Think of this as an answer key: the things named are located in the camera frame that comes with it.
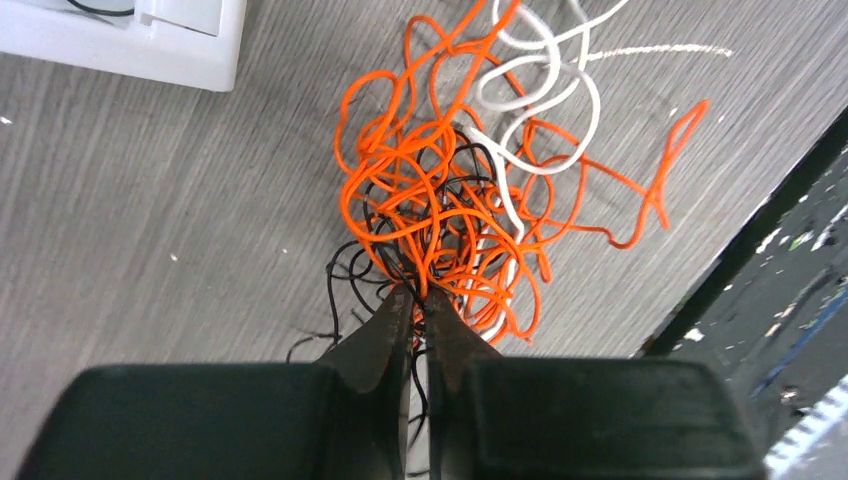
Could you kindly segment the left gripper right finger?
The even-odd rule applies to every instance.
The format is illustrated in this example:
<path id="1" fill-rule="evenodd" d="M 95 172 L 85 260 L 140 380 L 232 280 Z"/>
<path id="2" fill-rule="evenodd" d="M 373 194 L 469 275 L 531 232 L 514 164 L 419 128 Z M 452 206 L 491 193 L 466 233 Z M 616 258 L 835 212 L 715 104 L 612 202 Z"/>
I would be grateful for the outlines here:
<path id="1" fill-rule="evenodd" d="M 663 358 L 509 357 L 425 300 L 434 479 L 762 479 L 723 382 Z"/>

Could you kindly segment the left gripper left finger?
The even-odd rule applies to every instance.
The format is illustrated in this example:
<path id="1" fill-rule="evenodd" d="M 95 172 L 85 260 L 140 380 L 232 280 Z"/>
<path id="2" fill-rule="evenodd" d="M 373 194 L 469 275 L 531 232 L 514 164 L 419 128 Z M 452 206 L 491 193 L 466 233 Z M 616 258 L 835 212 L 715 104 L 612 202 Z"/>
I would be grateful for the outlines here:
<path id="1" fill-rule="evenodd" d="M 401 479 L 412 295 L 311 363 L 105 365 L 62 392 L 20 479 Z"/>

